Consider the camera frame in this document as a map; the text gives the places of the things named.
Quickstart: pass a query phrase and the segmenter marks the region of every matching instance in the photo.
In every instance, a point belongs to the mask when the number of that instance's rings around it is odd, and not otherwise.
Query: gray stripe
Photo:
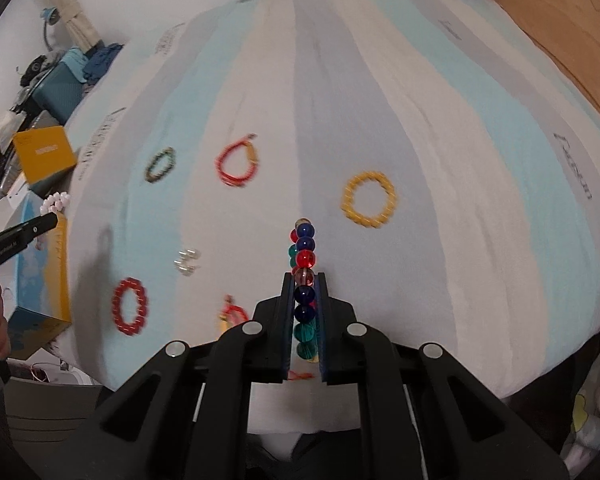
[[[562,116],[535,87],[511,65],[477,38],[439,0],[411,0],[448,40],[496,80],[514,99],[529,110],[544,132],[562,165],[571,189],[584,209],[600,258],[600,174],[589,153]],[[600,327],[600,295],[591,328]]]
[[[317,268],[334,297],[392,341],[435,340],[455,352],[445,257],[420,161],[331,0],[294,4],[300,211],[315,224]],[[398,195],[378,230],[340,210],[345,184],[362,171],[383,172]],[[361,189],[356,206],[374,216],[384,200],[380,187]]]
[[[114,135],[100,160],[96,163],[95,171],[91,175],[89,186],[98,189],[93,196],[85,194],[80,201],[81,208],[89,205],[91,210],[105,211],[113,214],[117,211],[120,200],[126,200],[126,187],[132,174],[131,168],[136,163],[138,151],[151,134],[155,120],[166,99],[178,87],[186,69],[192,65],[202,48],[206,45],[218,26],[218,21],[229,13],[234,7],[224,6],[201,14],[192,20],[182,33],[177,50],[168,58],[158,70],[154,78],[147,82],[140,95],[120,119],[117,126],[118,134]],[[111,171],[102,171],[100,168],[110,168]],[[88,222],[89,218],[76,214],[72,233],[76,233],[71,240],[71,250],[76,250],[80,245],[80,222]],[[72,295],[72,314],[74,315],[74,330],[77,342],[77,354],[84,364],[102,366],[103,360],[99,355],[102,344],[101,321],[94,322],[93,317],[106,313],[106,308],[94,308],[100,304],[101,290],[112,290],[114,284],[109,283],[109,256],[111,250],[111,233],[102,234],[100,241],[101,261],[96,262],[91,269],[85,269],[80,277],[77,289]],[[91,284],[99,283],[99,288]],[[91,375],[97,375],[96,370],[90,370]]]

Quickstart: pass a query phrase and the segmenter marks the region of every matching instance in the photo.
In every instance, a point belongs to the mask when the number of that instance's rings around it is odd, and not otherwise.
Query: yellow bead bracelet
[[[369,180],[375,180],[380,184],[387,196],[384,209],[375,217],[361,215],[353,209],[353,195],[355,190],[360,184]],[[384,173],[380,173],[379,171],[365,171],[364,173],[357,174],[347,182],[342,195],[342,205],[340,208],[344,211],[347,218],[356,224],[362,225],[363,227],[379,228],[382,224],[386,224],[389,221],[389,218],[394,214],[397,202],[398,197],[395,194],[394,185]]]

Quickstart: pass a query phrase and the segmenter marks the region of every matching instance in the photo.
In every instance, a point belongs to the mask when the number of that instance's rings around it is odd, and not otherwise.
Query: blue cloth
[[[89,58],[82,53],[80,48],[77,46],[71,47],[67,53],[62,56],[60,62],[69,67],[69,70],[71,70],[71,73],[78,81],[81,83],[85,83],[87,81],[84,78],[82,71],[84,70],[85,65],[87,65],[89,62]]]
[[[122,50],[123,45],[111,43],[99,49],[82,70],[87,84],[95,85],[109,70],[111,63]]]

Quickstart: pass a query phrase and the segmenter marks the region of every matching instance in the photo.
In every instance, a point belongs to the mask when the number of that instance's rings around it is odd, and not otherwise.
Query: dark blue bead
[[[309,238],[313,238],[315,235],[314,226],[311,224],[300,224],[296,229],[296,234],[298,234],[298,238],[302,238],[303,236],[308,236]]]
[[[309,285],[298,285],[294,291],[294,300],[301,305],[308,305],[315,300],[315,291]]]
[[[315,317],[315,310],[309,305],[298,305],[294,310],[298,323],[309,323]]]
[[[313,251],[315,249],[314,239],[310,236],[303,236],[302,238],[298,238],[298,241],[296,242],[296,249],[298,249],[298,251],[302,251],[305,249],[307,251]]]

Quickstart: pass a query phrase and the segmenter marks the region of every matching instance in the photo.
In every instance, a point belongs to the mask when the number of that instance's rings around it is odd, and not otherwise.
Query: cartoon printed fabric
[[[572,432],[562,448],[562,458],[575,478],[600,450],[600,355],[576,396]]]

